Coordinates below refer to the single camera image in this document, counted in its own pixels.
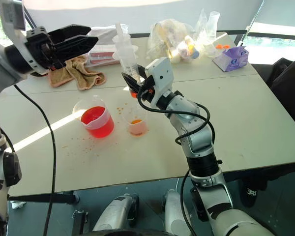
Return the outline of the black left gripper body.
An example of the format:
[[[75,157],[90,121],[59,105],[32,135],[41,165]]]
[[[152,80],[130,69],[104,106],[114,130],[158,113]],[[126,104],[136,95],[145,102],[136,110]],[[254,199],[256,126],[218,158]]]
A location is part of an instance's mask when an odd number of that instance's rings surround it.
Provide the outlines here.
[[[45,27],[39,26],[27,32],[26,47],[32,59],[29,64],[34,71],[61,69],[66,62],[57,56],[56,45],[65,40],[65,28],[48,32]]]

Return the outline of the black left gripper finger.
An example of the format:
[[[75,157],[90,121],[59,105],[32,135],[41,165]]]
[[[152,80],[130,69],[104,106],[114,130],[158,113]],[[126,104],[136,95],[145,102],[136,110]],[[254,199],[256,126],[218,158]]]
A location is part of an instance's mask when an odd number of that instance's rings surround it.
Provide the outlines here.
[[[66,61],[88,53],[98,42],[95,36],[77,35],[55,45],[56,58]]]
[[[73,42],[91,44],[91,38],[87,36],[91,28],[82,25],[69,25],[48,33],[49,45],[56,45],[66,40],[72,39]]]

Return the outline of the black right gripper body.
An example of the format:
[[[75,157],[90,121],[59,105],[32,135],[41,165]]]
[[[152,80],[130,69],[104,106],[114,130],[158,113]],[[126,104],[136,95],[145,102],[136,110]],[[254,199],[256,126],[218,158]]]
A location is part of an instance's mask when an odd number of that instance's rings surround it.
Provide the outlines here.
[[[141,84],[137,98],[143,101],[152,101],[154,97],[154,78],[150,75]]]

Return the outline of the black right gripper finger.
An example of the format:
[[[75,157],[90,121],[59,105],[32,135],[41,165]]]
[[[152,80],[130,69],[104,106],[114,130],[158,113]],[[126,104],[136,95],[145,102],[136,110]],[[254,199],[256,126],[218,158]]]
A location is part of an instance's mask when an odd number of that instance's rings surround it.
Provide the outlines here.
[[[146,71],[142,65],[138,64],[139,79],[138,83],[142,83],[146,79]]]
[[[122,72],[122,77],[124,78],[124,80],[126,81],[129,90],[132,93],[138,93],[138,91],[140,90],[140,85],[138,84],[138,82],[130,75]]]

